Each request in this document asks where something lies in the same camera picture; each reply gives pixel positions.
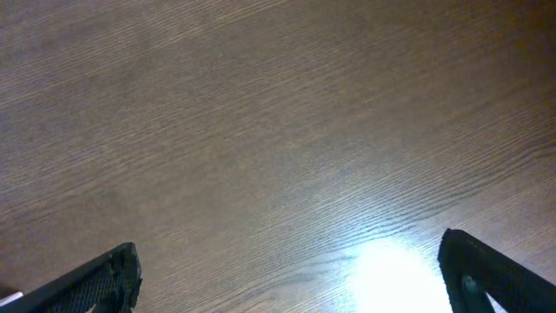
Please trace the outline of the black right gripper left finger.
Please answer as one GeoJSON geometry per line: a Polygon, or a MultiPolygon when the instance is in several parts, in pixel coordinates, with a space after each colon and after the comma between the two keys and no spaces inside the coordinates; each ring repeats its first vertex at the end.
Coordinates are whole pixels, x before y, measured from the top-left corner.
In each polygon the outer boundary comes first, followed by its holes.
{"type": "Polygon", "coordinates": [[[130,313],[142,268],[133,243],[122,243],[1,307],[3,313],[130,313]]]}

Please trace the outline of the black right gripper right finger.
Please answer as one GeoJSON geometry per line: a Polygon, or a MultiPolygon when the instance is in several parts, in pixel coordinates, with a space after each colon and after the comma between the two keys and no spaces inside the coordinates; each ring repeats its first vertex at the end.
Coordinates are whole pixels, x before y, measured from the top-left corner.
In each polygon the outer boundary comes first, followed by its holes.
{"type": "Polygon", "coordinates": [[[554,284],[463,230],[444,232],[438,261],[455,313],[555,311],[554,284]]]}

